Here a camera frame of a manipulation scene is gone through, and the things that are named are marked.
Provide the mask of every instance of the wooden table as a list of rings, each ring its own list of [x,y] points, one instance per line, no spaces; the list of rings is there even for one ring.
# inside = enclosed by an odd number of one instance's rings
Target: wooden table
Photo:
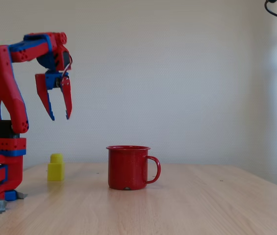
[[[63,182],[46,171],[24,172],[29,195],[0,214],[0,235],[277,235],[277,185],[233,166],[163,165],[138,191],[109,189],[107,164],[66,164]]]

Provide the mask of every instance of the yellow block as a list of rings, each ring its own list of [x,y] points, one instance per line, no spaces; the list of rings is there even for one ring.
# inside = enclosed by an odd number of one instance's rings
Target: yellow block
[[[48,164],[48,180],[64,180],[64,162],[61,153],[52,154],[50,157],[50,163]]]

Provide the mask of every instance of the cable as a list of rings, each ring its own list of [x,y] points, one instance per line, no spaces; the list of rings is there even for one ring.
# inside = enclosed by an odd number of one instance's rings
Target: cable
[[[277,17],[277,14],[276,14],[276,13],[274,13],[274,12],[272,12],[271,10],[268,9],[267,4],[268,4],[268,0],[266,0],[266,2],[265,2],[265,9],[266,9],[271,15],[274,15],[274,16]]]
[[[71,57],[71,55],[70,55],[70,62],[67,64],[67,66],[65,67],[65,69],[64,69],[64,71],[63,71],[63,73],[62,73],[62,78],[64,77],[64,75],[66,74],[66,71],[69,69],[69,67],[72,65],[72,63],[73,63],[73,59],[72,59],[72,57]]]

